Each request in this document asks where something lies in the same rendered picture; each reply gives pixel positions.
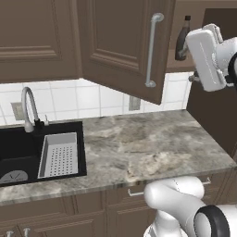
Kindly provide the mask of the black sink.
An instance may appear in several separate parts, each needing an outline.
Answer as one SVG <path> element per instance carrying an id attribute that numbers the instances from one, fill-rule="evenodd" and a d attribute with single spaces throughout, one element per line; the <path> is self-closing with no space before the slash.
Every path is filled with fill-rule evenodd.
<path id="1" fill-rule="evenodd" d="M 44 136 L 59 133 L 77 133 L 78 173 L 38 179 L 38 170 L 44 145 Z M 81 121 L 55 123 L 41 130 L 25 132 L 23 127 L 0 129 L 0 187 L 53 181 L 87 175 L 83 127 Z"/>

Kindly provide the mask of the closed brown cabinet door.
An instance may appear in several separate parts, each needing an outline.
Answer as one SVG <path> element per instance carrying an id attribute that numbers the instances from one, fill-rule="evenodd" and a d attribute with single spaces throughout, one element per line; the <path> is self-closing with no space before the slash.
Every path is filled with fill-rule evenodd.
<path id="1" fill-rule="evenodd" d="M 0 0 L 0 83 L 82 75 L 77 0 Z"/>

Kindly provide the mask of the grey curved tap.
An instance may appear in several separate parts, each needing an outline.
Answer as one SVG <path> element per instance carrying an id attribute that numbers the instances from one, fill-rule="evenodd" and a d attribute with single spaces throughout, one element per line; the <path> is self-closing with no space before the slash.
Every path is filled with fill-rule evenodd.
<path id="1" fill-rule="evenodd" d="M 28 103 L 31 103 L 32 114 L 34 117 L 34 123 L 31 123 L 28 111 Z M 21 105 L 24 117 L 24 130 L 27 133 L 33 132 L 35 129 L 41 130 L 44 126 L 49 125 L 48 119 L 45 121 L 40 120 L 38 111 L 36 108 L 33 93 L 30 87 L 24 87 L 21 92 Z"/>

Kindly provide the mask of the brown base cabinet door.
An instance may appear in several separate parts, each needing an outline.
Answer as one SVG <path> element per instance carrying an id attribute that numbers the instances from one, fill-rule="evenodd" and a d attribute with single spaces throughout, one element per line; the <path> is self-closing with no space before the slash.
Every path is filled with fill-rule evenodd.
<path id="1" fill-rule="evenodd" d="M 86 215 L 32 220 L 19 224 L 21 233 L 29 229 L 26 237 L 106 237 L 104 211 Z"/>
<path id="2" fill-rule="evenodd" d="M 106 214 L 107 237 L 143 237 L 156 217 L 145 203 L 109 206 Z"/>

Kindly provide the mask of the dark syrup bottle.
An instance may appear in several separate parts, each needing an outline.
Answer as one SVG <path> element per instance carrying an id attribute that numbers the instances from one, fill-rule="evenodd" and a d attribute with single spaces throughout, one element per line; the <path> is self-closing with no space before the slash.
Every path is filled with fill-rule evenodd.
<path id="1" fill-rule="evenodd" d="M 186 45 L 185 39 L 186 39 L 187 34 L 190 31 L 190 20 L 191 20 L 190 16 L 186 16 L 184 18 L 184 23 L 176 42 L 175 59 L 178 61 L 183 61 L 186 59 L 186 57 L 180 56 L 180 51 L 183 48 L 183 46 Z"/>

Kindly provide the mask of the brown wall cabinet body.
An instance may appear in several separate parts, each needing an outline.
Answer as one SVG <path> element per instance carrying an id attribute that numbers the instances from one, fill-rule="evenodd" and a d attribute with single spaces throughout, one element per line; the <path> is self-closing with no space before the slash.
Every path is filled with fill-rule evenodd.
<path id="1" fill-rule="evenodd" d="M 237 37 L 237 0 L 177 0 L 168 50 L 167 72 L 194 71 L 192 57 L 175 59 L 175 47 L 184 18 L 190 16 L 190 29 L 196 30 L 209 23 L 220 27 L 224 40 Z"/>

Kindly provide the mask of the grey perforated sink basket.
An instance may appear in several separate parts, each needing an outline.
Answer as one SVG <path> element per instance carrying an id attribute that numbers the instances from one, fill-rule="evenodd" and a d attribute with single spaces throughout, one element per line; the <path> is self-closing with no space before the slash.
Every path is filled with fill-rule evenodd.
<path id="1" fill-rule="evenodd" d="M 38 179 L 78 173 L 77 133 L 59 133 L 44 136 L 44 145 L 38 170 Z"/>

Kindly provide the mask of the brown false drawer front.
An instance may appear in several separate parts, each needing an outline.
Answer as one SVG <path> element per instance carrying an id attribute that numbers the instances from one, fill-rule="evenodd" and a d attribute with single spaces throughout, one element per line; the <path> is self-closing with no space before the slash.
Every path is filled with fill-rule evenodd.
<path id="1" fill-rule="evenodd" d="M 84 215 L 102 211 L 106 205 L 105 192 L 75 194 L 7 206 L 0 206 L 0 222 L 23 218 Z"/>

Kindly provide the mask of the grey wall outlet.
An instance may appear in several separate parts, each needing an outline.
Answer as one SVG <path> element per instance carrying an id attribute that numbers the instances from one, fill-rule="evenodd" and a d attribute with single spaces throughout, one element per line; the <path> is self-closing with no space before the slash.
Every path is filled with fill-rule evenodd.
<path id="1" fill-rule="evenodd" d="M 11 104 L 14 117 L 16 120 L 24 120 L 24 114 L 21 102 L 15 102 Z"/>
<path id="2" fill-rule="evenodd" d="M 134 96 L 130 96 L 129 110 L 135 111 L 139 110 L 140 108 L 141 108 L 141 99 Z"/>

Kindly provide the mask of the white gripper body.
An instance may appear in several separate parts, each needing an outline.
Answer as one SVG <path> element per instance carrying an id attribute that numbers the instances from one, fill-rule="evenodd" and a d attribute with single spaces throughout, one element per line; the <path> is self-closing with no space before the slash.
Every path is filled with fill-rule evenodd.
<path id="1" fill-rule="evenodd" d="M 193 57 L 200 82 L 206 92 L 226 86 L 224 70 L 228 67 L 228 50 L 219 27 L 204 27 L 190 31 L 186 43 Z"/>

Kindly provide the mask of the open brown cabinet door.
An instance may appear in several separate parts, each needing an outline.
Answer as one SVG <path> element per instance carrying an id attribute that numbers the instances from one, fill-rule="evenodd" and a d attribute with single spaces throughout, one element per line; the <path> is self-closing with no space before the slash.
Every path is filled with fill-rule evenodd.
<path id="1" fill-rule="evenodd" d="M 82 77 L 159 105 L 176 0 L 78 0 Z M 151 18 L 156 24 L 151 80 L 145 86 Z"/>

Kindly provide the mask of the dark brown cabinet door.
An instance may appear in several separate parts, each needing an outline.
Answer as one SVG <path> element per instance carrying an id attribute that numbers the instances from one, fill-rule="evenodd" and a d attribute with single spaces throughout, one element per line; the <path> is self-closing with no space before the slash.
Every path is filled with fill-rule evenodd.
<path id="1" fill-rule="evenodd" d="M 203 24 L 215 23 L 224 40 L 237 36 L 237 6 L 206 10 Z M 193 82 L 187 111 L 213 139 L 237 161 L 237 91 L 226 87 L 217 92 L 205 92 L 200 82 Z"/>

